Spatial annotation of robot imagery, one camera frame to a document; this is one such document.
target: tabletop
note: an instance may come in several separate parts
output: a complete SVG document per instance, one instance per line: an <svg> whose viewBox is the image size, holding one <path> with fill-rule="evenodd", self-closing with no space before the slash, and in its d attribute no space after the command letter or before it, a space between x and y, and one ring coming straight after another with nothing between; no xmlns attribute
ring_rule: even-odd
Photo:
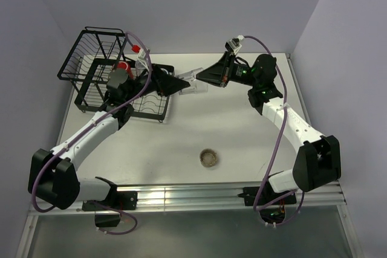
<svg viewBox="0 0 387 258"><path fill-rule="evenodd" d="M222 54L153 54L152 62L172 65L176 74L213 65ZM301 101L285 54L277 58L288 88L288 103L304 117ZM253 64L257 54L239 54ZM283 92L279 77L277 88ZM163 123L132 117L108 137L78 169L81 178L104 177L116 184L195 184L260 181L278 136L277 127L250 106L248 86L229 83L208 87L204 94L175 94L169 99ZM87 123L94 113L81 112L72 96L60 141ZM205 148L217 152L219 161L201 165ZM272 172L291 169L296 152L283 138Z"/></svg>

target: black wire dish rack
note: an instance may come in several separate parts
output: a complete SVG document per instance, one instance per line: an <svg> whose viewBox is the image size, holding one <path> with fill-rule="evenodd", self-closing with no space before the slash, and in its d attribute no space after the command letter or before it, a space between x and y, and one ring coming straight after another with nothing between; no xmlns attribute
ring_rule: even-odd
<svg viewBox="0 0 387 258"><path fill-rule="evenodd" d="M75 105L82 111L96 112L103 103L108 76L119 62L126 62L136 77L135 61L124 54L127 41L125 33L116 28L85 27L75 41L58 78L70 81L77 92ZM174 67L158 65L174 75ZM167 113L169 97L160 97L156 92L132 102L133 117L163 122Z"/></svg>

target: red object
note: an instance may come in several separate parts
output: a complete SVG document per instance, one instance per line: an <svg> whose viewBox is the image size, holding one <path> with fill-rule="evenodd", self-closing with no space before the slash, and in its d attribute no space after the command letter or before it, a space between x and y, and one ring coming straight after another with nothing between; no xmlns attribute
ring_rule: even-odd
<svg viewBox="0 0 387 258"><path fill-rule="evenodd" d="M127 62L119 62L119 64L117 65L117 69L124 69L128 72L130 78L134 79L131 66Z"/></svg>
<svg viewBox="0 0 387 258"><path fill-rule="evenodd" d="M132 47L132 50L133 50L133 52L135 52L136 54L138 54L139 52L140 52L140 47L138 46L138 45L134 45L133 47Z"/></svg>

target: gray wall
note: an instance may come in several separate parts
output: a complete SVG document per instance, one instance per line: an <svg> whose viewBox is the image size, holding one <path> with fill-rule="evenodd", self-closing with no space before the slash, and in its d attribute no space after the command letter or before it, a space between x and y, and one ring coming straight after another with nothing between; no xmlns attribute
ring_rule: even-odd
<svg viewBox="0 0 387 258"><path fill-rule="evenodd" d="M55 142L68 87L56 73L67 41L42 0L0 0L0 257L24 227L32 154Z"/></svg>
<svg viewBox="0 0 387 258"><path fill-rule="evenodd" d="M367 257L387 253L387 0L320 0L293 60L313 124L342 145L341 183Z"/></svg>
<svg viewBox="0 0 387 258"><path fill-rule="evenodd" d="M292 52L318 0L44 0L68 42L85 25L132 30L153 53L221 52L254 34ZM256 51L248 43L244 51Z"/></svg>

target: clear plastic cup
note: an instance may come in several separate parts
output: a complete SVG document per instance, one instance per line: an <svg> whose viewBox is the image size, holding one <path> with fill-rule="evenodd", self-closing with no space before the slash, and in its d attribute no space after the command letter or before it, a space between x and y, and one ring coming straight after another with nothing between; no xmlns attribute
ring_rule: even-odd
<svg viewBox="0 0 387 258"><path fill-rule="evenodd" d="M180 90L179 95L201 94L208 92L208 84L196 79L196 74L203 71L203 68L193 69L192 71L180 74L176 77L190 83L190 87Z"/></svg>

